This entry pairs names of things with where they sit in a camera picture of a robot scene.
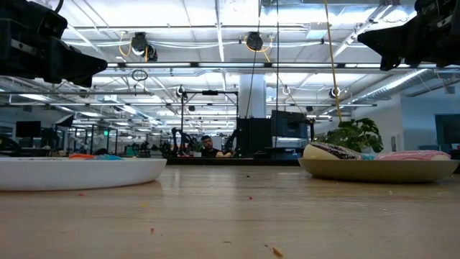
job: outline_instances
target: desk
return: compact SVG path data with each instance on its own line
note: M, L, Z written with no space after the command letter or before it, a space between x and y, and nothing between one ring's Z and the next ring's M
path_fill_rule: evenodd
M459 201L459 176L382 185L167 166L140 186L0 193L0 258L276 258L273 244L286 259L457 259Z
M168 165L278 165L300 166L297 159L275 160L254 158L168 158Z

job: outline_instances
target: beige plate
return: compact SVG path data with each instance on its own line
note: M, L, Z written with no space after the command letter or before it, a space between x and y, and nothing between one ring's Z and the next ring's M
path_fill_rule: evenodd
M460 160L314 160L299 164L315 177L345 181L427 183L450 177Z

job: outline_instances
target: pink donut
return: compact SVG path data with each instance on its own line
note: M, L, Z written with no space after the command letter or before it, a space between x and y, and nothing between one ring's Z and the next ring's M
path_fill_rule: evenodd
M450 160L448 153L435 150L399 151L378 155L375 160Z

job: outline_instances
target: potted plant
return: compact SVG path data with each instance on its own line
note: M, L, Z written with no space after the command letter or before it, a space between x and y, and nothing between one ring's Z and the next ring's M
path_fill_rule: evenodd
M320 136L317 141L349 148L358 153L383 150L382 137L375 122L369 118L339 123L339 128Z
M201 149L202 149L202 144L200 141L198 141L196 138L193 138L191 141L191 151L193 152L193 157L194 158L201 158Z

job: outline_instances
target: crumb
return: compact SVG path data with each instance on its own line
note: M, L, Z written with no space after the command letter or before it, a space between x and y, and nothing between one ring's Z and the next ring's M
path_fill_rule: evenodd
M276 249L275 247L272 247L272 252L277 256L277 257L282 257L282 253Z

